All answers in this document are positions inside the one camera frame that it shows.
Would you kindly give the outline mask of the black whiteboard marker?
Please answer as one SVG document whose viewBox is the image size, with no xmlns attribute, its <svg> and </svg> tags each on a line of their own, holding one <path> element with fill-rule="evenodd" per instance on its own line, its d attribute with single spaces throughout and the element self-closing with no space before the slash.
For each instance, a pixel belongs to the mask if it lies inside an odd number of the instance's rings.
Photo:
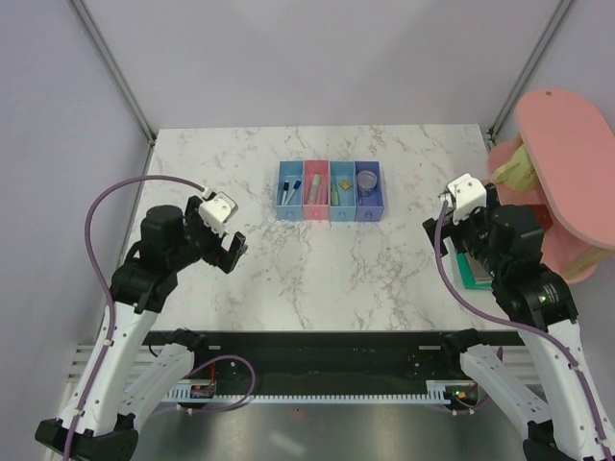
<svg viewBox="0 0 615 461">
<path fill-rule="evenodd" d="M 282 206 L 288 205 L 290 195 L 291 195 L 291 184 L 290 182 L 285 182 L 283 184 L 283 194 L 282 194 L 282 199 L 281 199 Z"/>
</svg>

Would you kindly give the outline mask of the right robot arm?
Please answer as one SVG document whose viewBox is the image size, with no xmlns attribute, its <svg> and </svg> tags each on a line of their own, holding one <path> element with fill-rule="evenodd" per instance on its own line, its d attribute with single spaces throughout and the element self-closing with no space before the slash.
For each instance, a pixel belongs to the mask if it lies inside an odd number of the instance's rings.
<svg viewBox="0 0 615 461">
<path fill-rule="evenodd" d="M 535 395 L 479 334 L 453 334 L 440 353 L 442 371 L 467 375 L 508 417 L 528 460 L 611 460 L 614 425 L 608 418 L 581 344 L 578 311 L 566 281 L 542 261 L 544 230 L 530 206 L 503 205 L 494 184 L 469 174 L 449 182 L 441 209 L 423 227 L 437 270 L 452 296 L 484 320 L 514 328 L 532 358 L 544 392 Z M 468 303 L 448 278 L 442 258 L 451 239 L 491 276 L 503 318 Z"/>
</svg>

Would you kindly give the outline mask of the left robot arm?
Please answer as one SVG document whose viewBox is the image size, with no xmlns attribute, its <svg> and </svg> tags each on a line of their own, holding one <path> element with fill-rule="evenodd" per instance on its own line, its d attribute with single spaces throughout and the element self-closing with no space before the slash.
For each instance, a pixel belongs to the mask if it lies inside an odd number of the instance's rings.
<svg viewBox="0 0 615 461">
<path fill-rule="evenodd" d="M 128 380 L 141 345 L 178 285 L 178 274 L 203 261 L 229 274 L 246 252 L 236 233 L 222 245 L 236 202 L 205 191 L 186 208 L 150 208 L 140 238 L 111 277 L 113 307 L 105 314 L 76 390 L 60 414 L 38 424 L 35 439 L 67 460 L 129 460 L 148 417 L 186 376 L 210 367 L 205 336 L 179 328 L 137 380 Z"/>
</svg>

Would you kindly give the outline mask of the blue whiteboard marker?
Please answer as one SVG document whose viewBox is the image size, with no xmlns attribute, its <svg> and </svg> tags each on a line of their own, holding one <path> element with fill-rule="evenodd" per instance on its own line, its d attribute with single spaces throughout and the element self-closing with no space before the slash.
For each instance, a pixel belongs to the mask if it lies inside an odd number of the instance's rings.
<svg viewBox="0 0 615 461">
<path fill-rule="evenodd" d="M 289 205 L 289 204 L 290 204 L 290 202 L 292 201 L 292 199 L 293 199 L 293 197 L 294 197 L 294 195 L 295 195 L 296 191 L 300 188 L 301 183 L 302 183 L 302 181 L 301 181 L 301 180 L 296 180 L 296 181 L 293 183 L 293 187 L 292 187 L 292 189 L 290 190 L 290 192 L 289 192 L 289 194 L 288 194 L 288 196 L 287 196 L 286 202 L 285 202 L 285 204 L 286 204 L 286 205 Z"/>
</svg>

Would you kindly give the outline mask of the teal blue plastic bin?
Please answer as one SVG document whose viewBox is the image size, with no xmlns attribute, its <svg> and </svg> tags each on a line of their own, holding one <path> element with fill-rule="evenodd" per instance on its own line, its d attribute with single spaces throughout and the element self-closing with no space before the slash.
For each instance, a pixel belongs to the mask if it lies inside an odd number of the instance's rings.
<svg viewBox="0 0 615 461">
<path fill-rule="evenodd" d="M 340 181 L 347 181 L 351 184 L 349 190 L 344 190 L 339 186 Z M 339 206 L 331 205 L 330 198 L 330 217 L 334 222 L 353 222 L 357 212 L 357 186 L 356 186 L 356 166 L 353 161 L 331 161 L 330 162 L 330 190 L 333 184 L 338 188 Z"/>
</svg>

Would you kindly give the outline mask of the green correction tape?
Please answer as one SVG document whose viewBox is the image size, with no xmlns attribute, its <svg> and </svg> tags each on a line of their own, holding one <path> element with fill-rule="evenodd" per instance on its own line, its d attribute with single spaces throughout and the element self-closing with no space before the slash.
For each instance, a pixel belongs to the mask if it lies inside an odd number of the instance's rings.
<svg viewBox="0 0 615 461">
<path fill-rule="evenodd" d="M 317 204 L 321 180 L 322 180 L 322 176 L 320 174 L 315 174 L 312 178 L 312 182 L 311 182 L 309 192 L 307 195 L 307 203 L 309 205 Z"/>
<path fill-rule="evenodd" d="M 339 206 L 340 202 L 339 202 L 339 192 L 338 192 L 338 188 L 335 184 L 332 185 L 331 187 L 331 205 L 332 206 Z"/>
</svg>

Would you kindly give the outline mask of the pink correction tape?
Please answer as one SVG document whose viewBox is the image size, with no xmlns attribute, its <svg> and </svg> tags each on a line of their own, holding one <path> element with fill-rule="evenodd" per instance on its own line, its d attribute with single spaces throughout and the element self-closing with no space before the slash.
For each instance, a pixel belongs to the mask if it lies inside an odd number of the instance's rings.
<svg viewBox="0 0 615 461">
<path fill-rule="evenodd" d="M 329 204 L 330 187 L 326 183 L 321 183 L 316 195 L 316 204 L 327 206 Z"/>
</svg>

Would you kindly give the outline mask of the pink plastic bin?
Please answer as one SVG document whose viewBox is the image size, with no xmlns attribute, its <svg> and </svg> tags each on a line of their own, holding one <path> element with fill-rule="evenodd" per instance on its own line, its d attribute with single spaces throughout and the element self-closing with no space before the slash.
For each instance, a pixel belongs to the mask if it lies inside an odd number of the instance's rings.
<svg viewBox="0 0 615 461">
<path fill-rule="evenodd" d="M 330 196 L 327 206 L 309 205 L 308 192 L 315 174 L 322 176 L 321 183 L 330 186 L 330 162 L 322 159 L 310 159 L 304 162 L 304 191 L 303 191 L 303 212 L 305 220 L 324 220 L 330 219 Z"/>
</svg>

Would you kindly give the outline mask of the clear jar of clips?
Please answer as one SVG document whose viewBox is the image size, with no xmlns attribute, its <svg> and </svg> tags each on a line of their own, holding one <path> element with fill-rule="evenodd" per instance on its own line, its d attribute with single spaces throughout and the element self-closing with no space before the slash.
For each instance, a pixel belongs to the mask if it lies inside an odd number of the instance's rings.
<svg viewBox="0 0 615 461">
<path fill-rule="evenodd" d="M 361 170 L 357 173 L 357 190 L 363 196 L 371 195 L 379 183 L 378 175 L 370 170 Z"/>
</svg>

